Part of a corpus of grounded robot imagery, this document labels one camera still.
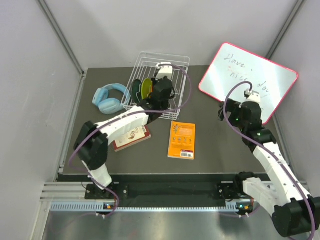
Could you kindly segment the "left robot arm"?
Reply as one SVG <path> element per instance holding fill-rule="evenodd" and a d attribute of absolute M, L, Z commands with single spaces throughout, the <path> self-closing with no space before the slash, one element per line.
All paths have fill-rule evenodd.
<path fill-rule="evenodd" d="M 168 112 L 169 100 L 174 96 L 172 81 L 164 77 L 157 81 L 150 96 L 130 110 L 110 120 L 99 123 L 88 121 L 82 126 L 72 157 L 79 157 L 102 198 L 109 198 L 114 191 L 106 166 L 109 145 L 129 131 L 146 126 Z"/>

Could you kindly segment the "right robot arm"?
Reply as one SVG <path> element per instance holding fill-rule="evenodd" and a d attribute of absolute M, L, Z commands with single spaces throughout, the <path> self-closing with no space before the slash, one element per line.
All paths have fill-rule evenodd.
<path fill-rule="evenodd" d="M 284 238 L 310 233 L 313 239 L 320 226 L 320 199 L 313 197 L 294 176 L 281 154 L 272 132 L 265 128 L 262 110 L 256 101 L 222 102 L 218 119 L 241 135 L 242 141 L 263 166 L 274 189 L 269 189 L 252 172 L 235 176 L 233 192 L 239 198 L 254 198 L 270 215 L 277 232 Z"/>

